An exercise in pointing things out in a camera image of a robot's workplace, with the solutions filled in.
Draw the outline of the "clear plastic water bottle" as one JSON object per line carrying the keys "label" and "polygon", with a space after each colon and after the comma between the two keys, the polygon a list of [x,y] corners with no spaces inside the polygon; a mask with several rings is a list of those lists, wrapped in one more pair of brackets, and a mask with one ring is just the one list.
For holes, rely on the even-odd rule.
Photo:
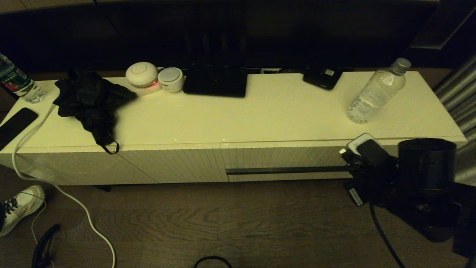
{"label": "clear plastic water bottle", "polygon": [[390,67],[375,71],[347,108],[347,117],[359,124],[372,119],[406,85],[405,73],[411,65],[410,60],[398,58]]}

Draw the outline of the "white fluted drawer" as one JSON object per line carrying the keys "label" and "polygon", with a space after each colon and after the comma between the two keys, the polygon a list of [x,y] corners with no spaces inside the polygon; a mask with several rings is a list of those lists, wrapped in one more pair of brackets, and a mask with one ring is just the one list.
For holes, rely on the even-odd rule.
{"label": "white fluted drawer", "polygon": [[347,140],[222,144],[231,182],[347,179],[340,150]]}

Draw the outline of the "white low cabinet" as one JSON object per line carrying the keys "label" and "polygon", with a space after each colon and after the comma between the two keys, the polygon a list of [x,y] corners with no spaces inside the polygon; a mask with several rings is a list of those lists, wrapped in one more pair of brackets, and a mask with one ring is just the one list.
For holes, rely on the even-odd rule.
{"label": "white low cabinet", "polygon": [[347,140],[369,133],[386,151],[399,142],[441,138],[458,147],[466,138],[419,72],[367,124],[345,111],[372,72],[346,72],[333,90],[302,75],[251,74],[244,98],[160,90],[117,110],[117,154],[96,144],[75,118],[57,108],[19,147],[19,171],[58,185],[230,182],[222,144]]}

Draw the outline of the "small black labelled box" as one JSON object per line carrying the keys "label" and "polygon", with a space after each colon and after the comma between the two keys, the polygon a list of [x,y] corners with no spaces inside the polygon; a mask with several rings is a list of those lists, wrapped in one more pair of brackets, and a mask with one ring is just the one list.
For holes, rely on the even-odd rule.
{"label": "small black labelled box", "polygon": [[309,67],[303,73],[303,81],[325,90],[332,90],[343,74],[338,68]]}

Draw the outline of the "grey curtain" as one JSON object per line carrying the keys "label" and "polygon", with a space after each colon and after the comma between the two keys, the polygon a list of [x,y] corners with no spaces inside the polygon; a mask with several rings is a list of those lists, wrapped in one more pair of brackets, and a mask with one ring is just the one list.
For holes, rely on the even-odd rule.
{"label": "grey curtain", "polygon": [[467,140],[457,149],[455,180],[476,187],[476,53],[444,78],[434,92]]}

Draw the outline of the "dark angular panel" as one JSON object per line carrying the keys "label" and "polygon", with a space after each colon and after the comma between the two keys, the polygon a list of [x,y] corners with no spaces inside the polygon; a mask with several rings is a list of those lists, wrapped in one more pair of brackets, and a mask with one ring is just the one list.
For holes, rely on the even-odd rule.
{"label": "dark angular panel", "polygon": [[411,44],[411,48],[440,50],[476,12],[476,0],[439,0],[439,7]]}

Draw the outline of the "black router box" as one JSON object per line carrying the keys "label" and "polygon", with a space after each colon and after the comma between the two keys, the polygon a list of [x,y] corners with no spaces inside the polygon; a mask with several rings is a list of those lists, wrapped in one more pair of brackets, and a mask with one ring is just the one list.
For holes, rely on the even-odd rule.
{"label": "black router box", "polygon": [[244,98],[247,82],[245,68],[194,67],[187,71],[183,91],[192,95]]}

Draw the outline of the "large black television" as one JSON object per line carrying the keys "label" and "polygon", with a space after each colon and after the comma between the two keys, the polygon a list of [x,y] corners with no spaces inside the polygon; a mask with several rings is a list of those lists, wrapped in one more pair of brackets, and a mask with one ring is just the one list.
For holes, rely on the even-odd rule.
{"label": "large black television", "polygon": [[0,13],[0,52],[27,73],[386,66],[438,3],[419,0],[140,0]]}

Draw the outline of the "white cylindrical speaker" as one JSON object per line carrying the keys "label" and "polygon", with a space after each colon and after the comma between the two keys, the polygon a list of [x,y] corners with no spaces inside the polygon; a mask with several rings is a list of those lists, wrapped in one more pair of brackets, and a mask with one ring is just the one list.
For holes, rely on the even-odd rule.
{"label": "white cylindrical speaker", "polygon": [[180,68],[164,68],[158,73],[158,82],[162,88],[170,93],[178,93],[183,89],[185,77]]}

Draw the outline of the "white flat charging base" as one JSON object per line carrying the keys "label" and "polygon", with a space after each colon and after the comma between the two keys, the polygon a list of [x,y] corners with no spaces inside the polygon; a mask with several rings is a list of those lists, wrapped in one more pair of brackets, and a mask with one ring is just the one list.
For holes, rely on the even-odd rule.
{"label": "white flat charging base", "polygon": [[156,93],[161,89],[161,85],[158,81],[155,81],[147,87],[136,87],[134,85],[129,85],[129,90],[135,93],[137,97],[143,97],[152,93]]}

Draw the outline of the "white dome shaped device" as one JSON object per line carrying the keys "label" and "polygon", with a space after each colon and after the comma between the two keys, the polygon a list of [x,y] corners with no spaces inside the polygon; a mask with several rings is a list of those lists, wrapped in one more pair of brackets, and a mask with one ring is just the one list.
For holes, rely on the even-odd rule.
{"label": "white dome shaped device", "polygon": [[126,70],[125,78],[134,87],[149,87],[158,82],[158,69],[150,62],[134,63]]}

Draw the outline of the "black crumpled cloth bag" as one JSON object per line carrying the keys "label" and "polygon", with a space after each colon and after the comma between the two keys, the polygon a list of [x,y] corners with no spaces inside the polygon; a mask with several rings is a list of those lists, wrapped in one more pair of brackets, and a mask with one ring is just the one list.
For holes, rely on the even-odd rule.
{"label": "black crumpled cloth bag", "polygon": [[115,140],[115,115],[117,109],[136,100],[137,94],[96,72],[78,68],[68,71],[65,78],[54,84],[59,90],[53,102],[58,115],[74,117],[106,153],[117,154],[120,144]]}

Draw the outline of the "white shoe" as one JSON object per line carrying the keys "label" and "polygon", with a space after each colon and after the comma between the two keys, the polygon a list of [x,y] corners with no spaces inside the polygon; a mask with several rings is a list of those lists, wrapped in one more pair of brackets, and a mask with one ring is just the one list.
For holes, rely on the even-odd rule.
{"label": "white shoe", "polygon": [[39,210],[44,201],[43,187],[33,185],[0,202],[0,237],[10,233],[24,217]]}

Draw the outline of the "black smartphone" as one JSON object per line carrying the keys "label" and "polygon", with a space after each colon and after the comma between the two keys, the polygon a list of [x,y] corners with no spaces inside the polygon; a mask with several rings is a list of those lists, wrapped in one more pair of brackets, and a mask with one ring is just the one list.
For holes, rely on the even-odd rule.
{"label": "black smartphone", "polygon": [[22,108],[0,126],[0,151],[38,118],[29,108]]}

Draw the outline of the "green labelled water bottle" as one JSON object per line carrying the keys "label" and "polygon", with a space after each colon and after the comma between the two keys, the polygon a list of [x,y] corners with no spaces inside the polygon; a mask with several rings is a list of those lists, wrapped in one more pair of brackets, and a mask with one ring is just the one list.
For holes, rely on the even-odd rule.
{"label": "green labelled water bottle", "polygon": [[2,53],[0,53],[0,86],[30,103],[38,103],[47,95],[46,90]]}

